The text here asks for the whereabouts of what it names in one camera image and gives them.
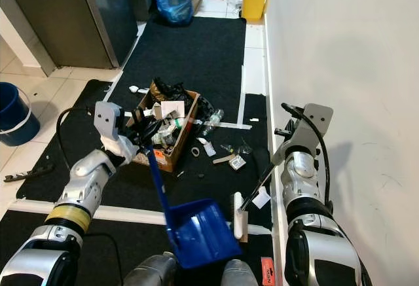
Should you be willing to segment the white brush with grey handle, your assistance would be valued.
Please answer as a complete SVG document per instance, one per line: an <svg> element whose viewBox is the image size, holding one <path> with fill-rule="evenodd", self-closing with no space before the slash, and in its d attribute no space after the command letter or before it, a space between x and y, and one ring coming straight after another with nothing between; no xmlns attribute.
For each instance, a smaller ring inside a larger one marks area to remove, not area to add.
<svg viewBox="0 0 419 286"><path fill-rule="evenodd" d="M253 203L260 209L269 202L270 195L264 184L272 177L275 167L276 165L273 162L267 164L263 175L259 178L259 184L248 197L243 197L239 191L232 195L232 229L234 237L241 242L246 242L249 234L246 208L249 203Z"/></svg>

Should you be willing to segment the blue plastic dustpan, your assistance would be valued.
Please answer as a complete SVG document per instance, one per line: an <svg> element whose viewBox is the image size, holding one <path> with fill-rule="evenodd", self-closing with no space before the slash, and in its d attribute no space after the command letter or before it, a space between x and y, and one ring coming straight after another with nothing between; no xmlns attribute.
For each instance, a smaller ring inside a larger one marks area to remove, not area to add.
<svg viewBox="0 0 419 286"><path fill-rule="evenodd" d="M212 199L201 199L171 206L153 148L147 146L143 153L149 160L156 193L164 210L168 239L180 266L199 268L242 255L242 248L234 238L219 204Z"/></svg>

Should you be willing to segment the cardboard box with rubbish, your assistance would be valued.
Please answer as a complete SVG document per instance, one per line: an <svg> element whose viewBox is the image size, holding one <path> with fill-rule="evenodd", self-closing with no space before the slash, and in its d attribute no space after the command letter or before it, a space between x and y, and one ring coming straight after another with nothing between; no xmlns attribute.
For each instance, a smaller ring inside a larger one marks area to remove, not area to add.
<svg viewBox="0 0 419 286"><path fill-rule="evenodd" d="M152 139L153 155L160 170L173 172L192 130L196 127L202 96L183 87L183 83L168 84L152 81L149 91L138 104L139 109L153 109L159 105L167 117Z"/></svg>

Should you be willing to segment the small printed carton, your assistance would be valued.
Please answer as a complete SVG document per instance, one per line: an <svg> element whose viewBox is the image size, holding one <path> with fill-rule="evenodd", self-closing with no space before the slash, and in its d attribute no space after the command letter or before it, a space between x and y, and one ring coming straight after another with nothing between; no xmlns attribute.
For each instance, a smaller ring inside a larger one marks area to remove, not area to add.
<svg viewBox="0 0 419 286"><path fill-rule="evenodd" d="M228 165L231 169L234 171L238 171L239 169L242 169L246 165L245 158L242 157L242 155L237 154L236 156L233 156L229 161Z"/></svg>

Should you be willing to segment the clear plastic bottle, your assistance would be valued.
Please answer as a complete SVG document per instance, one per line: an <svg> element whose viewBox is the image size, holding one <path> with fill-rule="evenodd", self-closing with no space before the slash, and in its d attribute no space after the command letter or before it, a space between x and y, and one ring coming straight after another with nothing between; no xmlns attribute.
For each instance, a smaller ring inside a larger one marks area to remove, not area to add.
<svg viewBox="0 0 419 286"><path fill-rule="evenodd" d="M213 110L212 114L207 117L205 121L202 122L202 128L200 131L200 135L202 137L209 136L212 131L214 131L219 123L222 121L225 112L222 109L215 109Z"/></svg>

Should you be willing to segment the dark blue bucket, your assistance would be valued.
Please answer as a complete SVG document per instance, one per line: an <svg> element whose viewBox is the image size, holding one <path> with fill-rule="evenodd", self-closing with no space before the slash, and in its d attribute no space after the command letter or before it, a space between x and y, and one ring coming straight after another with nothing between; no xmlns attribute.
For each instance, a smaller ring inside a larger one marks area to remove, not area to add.
<svg viewBox="0 0 419 286"><path fill-rule="evenodd" d="M0 82L0 142L16 147L30 142L39 133L27 96L9 82Z"/></svg>

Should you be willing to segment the black power strip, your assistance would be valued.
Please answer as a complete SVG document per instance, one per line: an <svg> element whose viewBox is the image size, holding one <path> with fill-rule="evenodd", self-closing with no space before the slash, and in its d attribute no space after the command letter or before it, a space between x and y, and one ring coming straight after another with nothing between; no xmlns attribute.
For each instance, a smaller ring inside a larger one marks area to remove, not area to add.
<svg viewBox="0 0 419 286"><path fill-rule="evenodd" d="M50 173L54 170L54 164L47 163L44 166L34 167L32 170L23 173L13 173L12 175L6 175L3 179L5 183L11 183L15 181L23 181L24 179L29 179L31 177L39 177Z"/></svg>

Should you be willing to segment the blue plastic bag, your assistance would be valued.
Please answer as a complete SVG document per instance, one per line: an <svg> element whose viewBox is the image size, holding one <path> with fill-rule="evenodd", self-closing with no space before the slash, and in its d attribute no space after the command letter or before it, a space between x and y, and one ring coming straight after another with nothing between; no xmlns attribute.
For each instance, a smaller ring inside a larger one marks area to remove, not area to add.
<svg viewBox="0 0 419 286"><path fill-rule="evenodd" d="M192 22L192 0L155 0L156 8L165 22L171 26L186 26Z"/></svg>

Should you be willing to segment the grey steel fridge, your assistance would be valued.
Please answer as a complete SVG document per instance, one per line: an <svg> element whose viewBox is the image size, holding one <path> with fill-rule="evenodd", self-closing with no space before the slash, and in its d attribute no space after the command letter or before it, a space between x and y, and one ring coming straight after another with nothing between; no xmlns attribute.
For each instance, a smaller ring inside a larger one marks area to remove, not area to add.
<svg viewBox="0 0 419 286"><path fill-rule="evenodd" d="M116 69L128 61L151 0L1 0L47 75L58 67Z"/></svg>

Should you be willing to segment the orange tag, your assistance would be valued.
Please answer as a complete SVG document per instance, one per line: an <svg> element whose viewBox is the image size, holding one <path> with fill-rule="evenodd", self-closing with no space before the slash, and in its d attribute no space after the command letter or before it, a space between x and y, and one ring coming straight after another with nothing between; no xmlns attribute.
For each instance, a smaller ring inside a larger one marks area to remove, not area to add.
<svg viewBox="0 0 419 286"><path fill-rule="evenodd" d="M276 275L272 257L260 257L261 260L261 286L275 286Z"/></svg>

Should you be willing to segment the grey left robot leg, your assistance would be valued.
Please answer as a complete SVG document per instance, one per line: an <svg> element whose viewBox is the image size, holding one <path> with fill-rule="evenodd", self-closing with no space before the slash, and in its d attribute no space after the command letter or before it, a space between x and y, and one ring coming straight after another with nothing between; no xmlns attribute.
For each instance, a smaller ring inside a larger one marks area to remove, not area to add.
<svg viewBox="0 0 419 286"><path fill-rule="evenodd" d="M177 270L173 253L164 252L147 257L132 268L122 280L122 286L171 286Z"/></svg>

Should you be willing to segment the grey robot leg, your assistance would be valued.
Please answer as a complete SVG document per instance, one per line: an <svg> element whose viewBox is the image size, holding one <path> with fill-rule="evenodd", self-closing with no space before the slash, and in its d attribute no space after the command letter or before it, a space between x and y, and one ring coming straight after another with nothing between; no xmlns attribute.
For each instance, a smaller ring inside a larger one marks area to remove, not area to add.
<svg viewBox="0 0 419 286"><path fill-rule="evenodd" d="M164 252L147 257L132 268L122 280L122 286L171 286L177 270L173 253Z"/></svg>
<svg viewBox="0 0 419 286"><path fill-rule="evenodd" d="M259 282L246 262L231 259L223 269L219 286L259 286Z"/></svg>

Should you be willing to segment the grey right robot leg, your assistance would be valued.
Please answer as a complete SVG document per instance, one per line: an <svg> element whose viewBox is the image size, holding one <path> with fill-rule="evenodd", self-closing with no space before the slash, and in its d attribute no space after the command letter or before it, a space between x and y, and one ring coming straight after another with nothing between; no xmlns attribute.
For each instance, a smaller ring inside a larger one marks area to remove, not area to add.
<svg viewBox="0 0 419 286"><path fill-rule="evenodd" d="M246 262L231 259L223 269L219 286L259 286L259 282Z"/></svg>

